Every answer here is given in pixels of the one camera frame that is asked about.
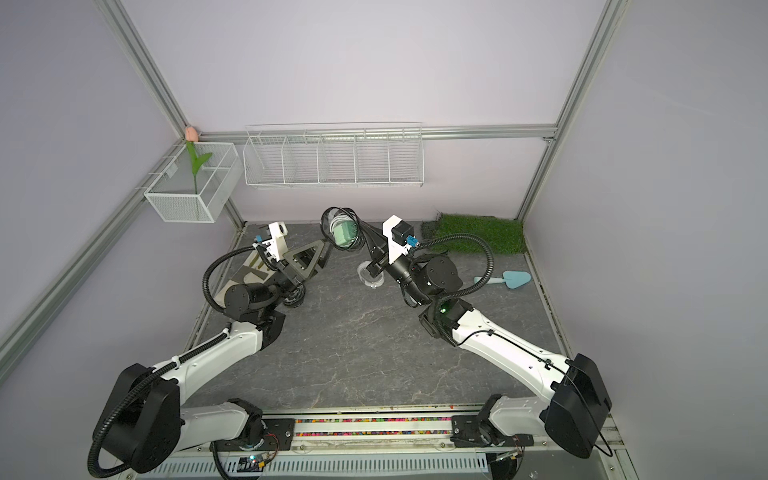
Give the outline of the green charger block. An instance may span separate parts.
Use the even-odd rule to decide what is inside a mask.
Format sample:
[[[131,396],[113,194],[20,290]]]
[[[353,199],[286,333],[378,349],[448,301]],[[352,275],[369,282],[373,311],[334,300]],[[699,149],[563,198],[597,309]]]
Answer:
[[[358,239],[358,227],[354,220],[336,219],[331,223],[330,228],[335,246],[339,249],[350,249],[356,244]]]

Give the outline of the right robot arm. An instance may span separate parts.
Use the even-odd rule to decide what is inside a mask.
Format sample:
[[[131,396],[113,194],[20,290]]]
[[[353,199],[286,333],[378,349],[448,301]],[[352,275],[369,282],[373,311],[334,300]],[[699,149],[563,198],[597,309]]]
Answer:
[[[423,309],[419,322],[430,336],[478,355],[526,386],[543,404],[534,424],[562,450],[583,459],[594,450],[612,455],[602,433],[612,402],[595,362],[582,354],[568,358],[540,348],[467,302],[467,296],[490,282],[495,266],[490,245],[469,233],[420,244],[412,233],[404,221],[389,234],[361,224],[360,234],[371,256],[370,272],[390,275],[404,297]],[[463,285],[447,255],[428,251],[452,241],[474,243],[485,255],[485,271],[470,286]]]

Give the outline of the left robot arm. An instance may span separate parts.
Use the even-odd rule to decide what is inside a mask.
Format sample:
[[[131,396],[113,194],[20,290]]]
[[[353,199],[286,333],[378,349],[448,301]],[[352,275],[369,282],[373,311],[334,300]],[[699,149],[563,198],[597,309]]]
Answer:
[[[240,398],[208,407],[186,407],[202,386],[235,363],[271,345],[280,335],[285,315],[280,305],[299,306],[306,283],[327,262],[331,245],[317,240],[300,248],[271,255],[274,240],[257,241],[230,251],[206,270],[250,254],[257,265],[236,275],[214,296],[202,281],[206,301],[228,322],[220,333],[200,345],[147,367],[135,363],[118,376],[92,434],[87,470],[97,479],[126,470],[147,473],[173,453],[208,443],[234,441],[258,450],[274,438],[262,410]]]

